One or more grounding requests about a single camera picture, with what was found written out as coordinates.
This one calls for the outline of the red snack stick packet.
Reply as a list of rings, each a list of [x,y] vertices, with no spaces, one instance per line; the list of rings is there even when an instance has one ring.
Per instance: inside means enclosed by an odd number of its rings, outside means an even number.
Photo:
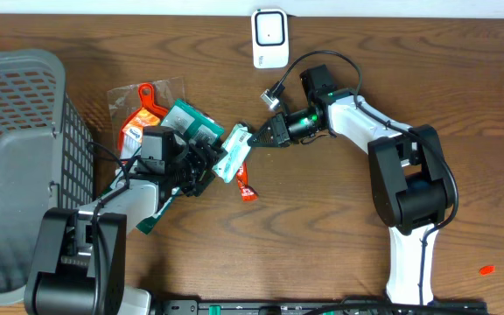
[[[245,162],[241,164],[237,173],[235,174],[237,185],[239,186],[241,192],[241,198],[244,202],[255,201],[258,199],[258,194],[256,191],[249,185],[249,177],[247,165]]]

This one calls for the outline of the pale green small packet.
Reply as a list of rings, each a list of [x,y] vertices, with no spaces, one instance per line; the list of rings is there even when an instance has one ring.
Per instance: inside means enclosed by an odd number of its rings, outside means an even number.
[[[244,124],[236,124],[221,148],[227,153],[217,164],[213,171],[226,184],[230,183],[242,166],[251,147],[248,140],[252,137],[249,128]]]

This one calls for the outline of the white barcode scanner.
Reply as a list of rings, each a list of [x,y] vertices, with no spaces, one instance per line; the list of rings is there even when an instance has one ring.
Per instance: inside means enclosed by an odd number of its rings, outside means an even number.
[[[281,9],[258,9],[251,16],[253,64],[282,68],[289,62],[288,17]]]

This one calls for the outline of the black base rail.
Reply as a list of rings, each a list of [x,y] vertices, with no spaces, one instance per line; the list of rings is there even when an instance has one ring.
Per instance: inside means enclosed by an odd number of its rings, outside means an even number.
[[[479,300],[438,300],[426,306],[394,304],[384,296],[350,295],[341,299],[218,299],[170,295],[153,298],[150,315],[435,315],[489,313]]]

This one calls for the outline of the red packaged item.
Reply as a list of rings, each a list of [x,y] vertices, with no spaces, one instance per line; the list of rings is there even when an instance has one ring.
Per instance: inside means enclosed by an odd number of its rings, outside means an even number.
[[[116,87],[107,97],[116,153],[128,159],[141,147],[144,127],[159,125],[174,102],[185,99],[184,80],[175,77]]]

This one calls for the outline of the grey plastic basket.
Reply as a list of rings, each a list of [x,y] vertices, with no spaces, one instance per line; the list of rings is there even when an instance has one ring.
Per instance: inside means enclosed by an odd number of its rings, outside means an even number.
[[[24,298],[46,211],[93,200],[92,138],[54,54],[0,52],[0,306]]]

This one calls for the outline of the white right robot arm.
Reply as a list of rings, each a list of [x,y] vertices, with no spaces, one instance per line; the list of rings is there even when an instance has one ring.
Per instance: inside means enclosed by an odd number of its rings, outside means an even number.
[[[318,132],[341,135],[367,154],[375,210],[388,227],[390,272],[386,295],[395,304],[431,305],[432,252],[446,211],[458,200],[437,132],[396,122],[351,88],[308,92],[309,106],[271,117],[251,147],[307,144]]]

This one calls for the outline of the small red floor marker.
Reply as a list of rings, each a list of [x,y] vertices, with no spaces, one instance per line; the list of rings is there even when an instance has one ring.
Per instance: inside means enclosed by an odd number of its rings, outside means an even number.
[[[481,276],[491,275],[495,272],[496,268],[494,265],[487,265],[479,269],[479,274]]]

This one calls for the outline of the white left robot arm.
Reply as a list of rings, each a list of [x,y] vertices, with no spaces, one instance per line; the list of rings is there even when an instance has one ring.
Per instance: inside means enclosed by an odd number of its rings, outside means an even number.
[[[158,314],[153,295],[125,283],[127,236],[177,194],[199,196],[226,151],[197,141],[148,140],[121,162],[122,184],[42,219],[24,307],[30,314]]]

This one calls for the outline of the green packaged item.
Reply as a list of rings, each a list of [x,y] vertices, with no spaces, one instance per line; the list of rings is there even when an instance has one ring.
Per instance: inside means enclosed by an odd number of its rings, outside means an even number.
[[[182,134],[180,144],[206,141],[219,146],[224,129],[215,121],[185,101],[177,100],[164,120],[157,126],[171,127]],[[143,233],[151,230],[147,223],[155,225],[177,196],[179,189],[173,184],[172,173],[154,175],[137,173],[137,156],[140,150],[128,159],[117,159],[120,164],[116,187],[100,197],[86,210],[102,221],[105,213],[123,214],[128,220],[128,229],[138,228]]]

